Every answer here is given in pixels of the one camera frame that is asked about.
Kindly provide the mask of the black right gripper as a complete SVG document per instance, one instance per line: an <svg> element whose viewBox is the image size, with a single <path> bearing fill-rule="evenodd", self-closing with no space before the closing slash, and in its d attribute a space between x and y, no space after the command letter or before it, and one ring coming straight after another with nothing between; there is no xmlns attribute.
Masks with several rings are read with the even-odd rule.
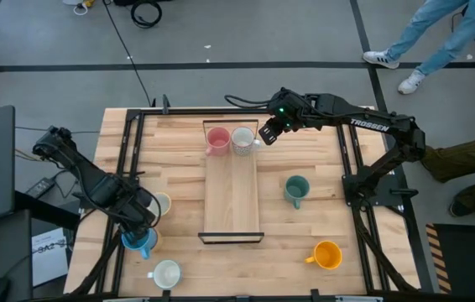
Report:
<svg viewBox="0 0 475 302"><path fill-rule="evenodd" d="M272 145L279 136L278 131L297 131L306 128L309 102L292 90L281 88L271 98L267 111L271 118L259 130L258 134L266 145Z"/></svg>

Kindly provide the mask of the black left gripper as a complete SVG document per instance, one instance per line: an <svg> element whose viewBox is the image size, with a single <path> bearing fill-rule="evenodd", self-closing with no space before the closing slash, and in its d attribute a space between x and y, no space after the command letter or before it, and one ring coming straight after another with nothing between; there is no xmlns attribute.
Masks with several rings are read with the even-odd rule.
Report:
<svg viewBox="0 0 475 302"><path fill-rule="evenodd" d="M143 238L149 235L157 215L148 209L153 201L152 195L140 186L118 187L115 191L113 213L115 221L123 233L124 242L134 242L134 235Z"/></svg>

